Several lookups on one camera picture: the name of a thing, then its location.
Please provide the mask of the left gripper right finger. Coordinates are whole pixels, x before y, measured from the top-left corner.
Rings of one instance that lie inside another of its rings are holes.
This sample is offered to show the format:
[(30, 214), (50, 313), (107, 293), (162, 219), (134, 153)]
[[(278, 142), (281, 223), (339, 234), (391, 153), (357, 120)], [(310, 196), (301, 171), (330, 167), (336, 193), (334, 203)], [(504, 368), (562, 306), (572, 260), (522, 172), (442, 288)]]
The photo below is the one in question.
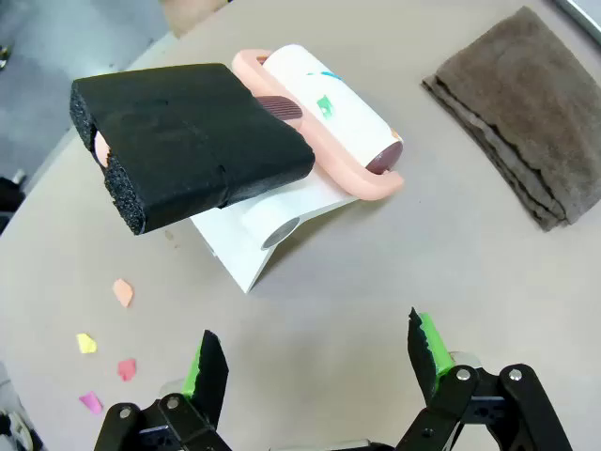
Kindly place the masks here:
[(408, 450), (451, 450), (466, 425), (484, 426), (500, 450), (572, 448), (530, 366), (509, 365), (493, 375), (460, 364), (431, 317), (416, 310), (408, 316), (408, 355), (425, 402), (408, 429)]

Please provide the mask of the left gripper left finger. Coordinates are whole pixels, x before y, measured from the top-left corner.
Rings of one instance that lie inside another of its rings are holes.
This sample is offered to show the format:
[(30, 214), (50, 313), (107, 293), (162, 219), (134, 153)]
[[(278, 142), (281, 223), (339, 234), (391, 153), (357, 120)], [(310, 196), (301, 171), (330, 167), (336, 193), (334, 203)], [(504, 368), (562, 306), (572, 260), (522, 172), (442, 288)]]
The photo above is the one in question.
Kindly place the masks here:
[(205, 330), (181, 390), (145, 409), (133, 403), (113, 405), (94, 449), (228, 450), (217, 431), (228, 374), (218, 336)]

